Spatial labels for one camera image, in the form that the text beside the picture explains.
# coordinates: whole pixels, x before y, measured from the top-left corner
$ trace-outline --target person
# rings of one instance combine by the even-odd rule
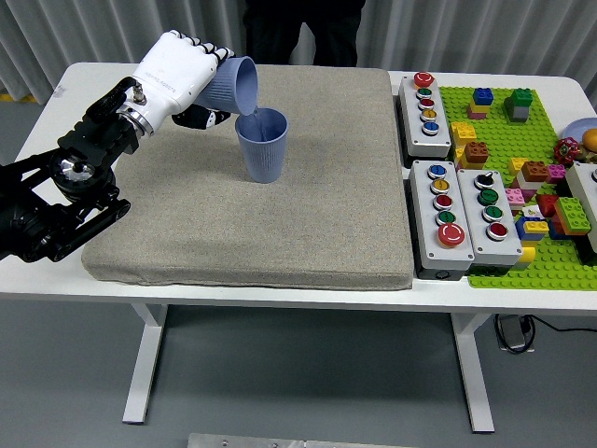
[[[306,23],[315,37],[313,64],[356,67],[356,33],[366,0],[246,0],[247,55],[288,64]]]

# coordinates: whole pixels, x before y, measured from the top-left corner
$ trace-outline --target table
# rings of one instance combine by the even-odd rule
[[[86,108],[134,71],[135,64],[77,63],[65,72],[18,159],[56,147],[56,140],[80,120]],[[390,72],[393,95],[403,76]],[[584,91],[566,77],[434,74],[440,86],[531,88],[539,94],[556,133],[571,122],[596,117]],[[403,169],[405,178],[409,170]],[[51,182],[37,190],[50,203],[66,203]],[[459,282],[420,281],[403,291],[333,291],[260,287],[141,287],[93,279],[81,264],[82,249],[59,263],[42,259],[25,264],[15,257],[0,262],[0,299],[97,301],[130,303],[145,321],[131,389],[123,415],[125,423],[143,423],[153,372],[160,350],[168,305],[215,305],[387,310],[450,313],[474,432],[493,432],[475,329],[494,313],[597,315],[597,295],[587,291],[529,291],[474,289]]]

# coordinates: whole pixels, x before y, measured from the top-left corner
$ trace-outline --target gray floor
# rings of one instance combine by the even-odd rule
[[[3,124],[3,151],[24,141],[27,115],[41,110],[14,106],[0,104],[2,122],[17,123]],[[548,320],[597,328],[594,317]],[[479,435],[447,315],[171,307],[146,423],[127,426],[142,327],[128,305],[0,301],[0,447],[183,448],[191,432],[442,448],[597,444],[594,333],[538,324],[536,352],[512,356],[489,322],[481,327],[495,433]]]

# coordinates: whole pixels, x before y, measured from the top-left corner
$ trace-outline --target ribbed cup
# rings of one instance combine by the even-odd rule
[[[249,115],[257,106],[259,83],[257,68],[248,56],[225,60],[205,86],[196,105],[231,114]]]
[[[288,135],[288,120],[284,114],[260,107],[256,114],[239,116],[235,128],[251,178],[269,184],[280,177]]]

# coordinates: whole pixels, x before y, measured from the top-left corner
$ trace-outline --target curtain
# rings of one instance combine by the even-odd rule
[[[171,29],[243,54],[243,12],[244,0],[0,0],[0,88],[44,104],[70,64],[139,62]],[[592,0],[367,0],[358,65],[571,77],[596,106],[596,41]],[[303,27],[291,63],[313,53]]]

